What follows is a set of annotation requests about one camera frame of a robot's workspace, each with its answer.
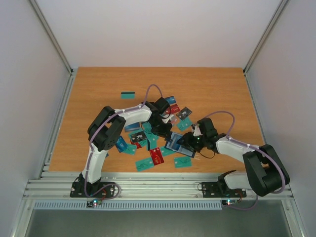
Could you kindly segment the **dark blue card holder wallet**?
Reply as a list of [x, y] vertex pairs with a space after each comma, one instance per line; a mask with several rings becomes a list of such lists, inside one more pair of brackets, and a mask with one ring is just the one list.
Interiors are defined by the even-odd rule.
[[193, 158], [195, 156], [195, 152], [188, 150], [187, 148], [183, 147], [180, 144], [179, 140], [181, 140], [182, 137], [183, 137], [182, 134], [172, 132], [170, 139], [168, 141], [166, 141], [164, 147], [167, 150], [170, 150], [170, 151], [173, 151], [175, 153], [179, 153], [179, 154], [188, 156], [190, 158]]

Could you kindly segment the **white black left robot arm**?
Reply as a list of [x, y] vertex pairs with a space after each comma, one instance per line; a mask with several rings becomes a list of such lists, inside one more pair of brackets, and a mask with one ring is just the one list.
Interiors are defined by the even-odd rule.
[[155, 102], [143, 102], [135, 107], [114, 110], [104, 107], [88, 128], [89, 155], [84, 170], [73, 182], [73, 188], [86, 197], [93, 197], [101, 190], [101, 169], [108, 153], [128, 125], [148, 122], [151, 132], [170, 139], [172, 124], [163, 113], [170, 104], [164, 98]]

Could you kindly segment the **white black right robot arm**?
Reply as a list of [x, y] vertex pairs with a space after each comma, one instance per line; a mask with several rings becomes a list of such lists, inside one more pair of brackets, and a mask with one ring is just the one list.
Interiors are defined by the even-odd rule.
[[207, 148], [244, 164], [244, 172], [229, 171], [218, 178], [218, 191], [224, 196], [230, 195], [235, 189], [246, 189], [264, 197], [270, 193], [281, 193], [290, 182], [289, 174], [273, 146], [255, 146], [233, 139], [225, 133], [219, 134], [210, 118], [199, 120], [177, 144], [194, 153]]

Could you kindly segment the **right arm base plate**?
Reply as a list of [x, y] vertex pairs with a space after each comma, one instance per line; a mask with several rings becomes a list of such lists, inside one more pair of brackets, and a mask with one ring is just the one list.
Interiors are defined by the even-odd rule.
[[245, 198], [246, 191], [242, 189], [223, 189], [220, 188], [217, 182], [201, 182], [197, 188], [202, 192], [204, 198]]

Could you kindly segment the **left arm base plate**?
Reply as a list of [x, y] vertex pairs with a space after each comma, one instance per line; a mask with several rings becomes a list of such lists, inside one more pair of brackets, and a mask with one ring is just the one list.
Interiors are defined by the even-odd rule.
[[73, 182], [70, 197], [71, 198], [112, 198], [117, 190], [113, 182], [99, 182], [96, 184], [87, 183], [84, 191], [84, 182]]

